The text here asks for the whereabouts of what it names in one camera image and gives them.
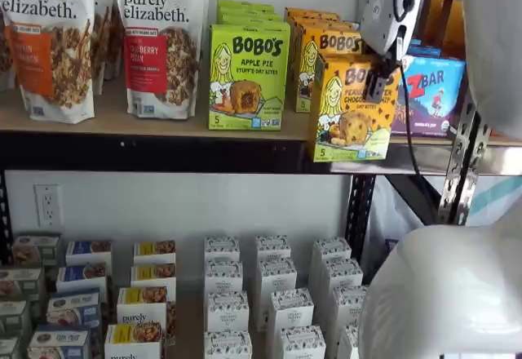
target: electrical outlet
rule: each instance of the electrical outlet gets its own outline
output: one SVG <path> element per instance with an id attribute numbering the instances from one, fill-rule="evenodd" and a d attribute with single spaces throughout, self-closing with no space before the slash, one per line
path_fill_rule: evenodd
<path id="1" fill-rule="evenodd" d="M 60 193 L 58 184 L 34 185 L 40 227 L 59 227 L 64 224 Z"/>

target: orange bobo's box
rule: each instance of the orange bobo's box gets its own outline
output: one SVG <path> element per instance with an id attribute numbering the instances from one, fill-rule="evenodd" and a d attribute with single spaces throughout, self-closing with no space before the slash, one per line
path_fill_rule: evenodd
<path id="1" fill-rule="evenodd" d="M 308 150 L 314 162 L 385 159 L 399 89 L 399 69 L 383 100 L 365 100 L 371 55 L 319 55 L 310 113 Z"/>

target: black cable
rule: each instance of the black cable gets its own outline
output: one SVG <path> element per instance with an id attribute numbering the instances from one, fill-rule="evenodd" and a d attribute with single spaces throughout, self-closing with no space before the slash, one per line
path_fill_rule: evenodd
<path id="1" fill-rule="evenodd" d="M 433 209 L 430 208 L 432 204 L 432 199 L 430 196 L 430 193 L 427 191 L 426 184 L 424 184 L 424 178 L 421 175 L 420 170 L 418 169 L 417 165 L 417 159 L 415 158 L 414 153 L 414 146 L 411 141 L 411 126 L 409 124 L 409 93 L 408 93 L 408 85 L 406 84 L 406 76 L 405 76 L 405 69 L 402 66 L 402 63 L 400 63 L 400 75 L 402 76 L 402 86 L 405 90 L 405 107 L 406 107 L 406 139 L 408 140 L 408 150 L 409 150 L 409 157 L 411 159 L 411 164 L 414 167 L 415 176 L 417 177 L 418 184 L 420 187 L 420 190 L 424 197 L 426 198 L 426 202 L 428 203 L 428 210 L 430 211 L 430 216 L 434 224 L 437 223 L 437 218 L 435 214 L 433 213 Z"/>

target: red label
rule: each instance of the red label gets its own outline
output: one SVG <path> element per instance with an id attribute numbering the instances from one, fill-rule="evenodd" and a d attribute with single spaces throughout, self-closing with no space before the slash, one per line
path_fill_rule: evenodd
<path id="1" fill-rule="evenodd" d="M 130 29 L 125 36 L 127 88 L 134 91 L 166 93 L 166 36 L 157 30 Z"/>

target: granola bag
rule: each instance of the granola bag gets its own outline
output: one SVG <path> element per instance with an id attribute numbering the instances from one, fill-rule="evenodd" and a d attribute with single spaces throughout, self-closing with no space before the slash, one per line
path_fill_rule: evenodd
<path id="1" fill-rule="evenodd" d="M 208 0 L 117 0 L 125 27 L 128 113 L 194 115 Z"/>
<path id="2" fill-rule="evenodd" d="M 104 84 L 108 40 L 113 22 L 113 0 L 95 0 L 95 24 L 91 35 L 92 90 L 100 95 Z"/>
<path id="3" fill-rule="evenodd" d="M 123 23 L 120 10 L 117 7 L 117 0 L 113 0 L 111 31 L 108 36 L 107 59 L 105 60 L 105 80 L 119 78 L 122 68 L 122 49 Z"/>
<path id="4" fill-rule="evenodd" d="M 95 0 L 2 0 L 24 105 L 35 120 L 94 117 L 91 34 Z"/>

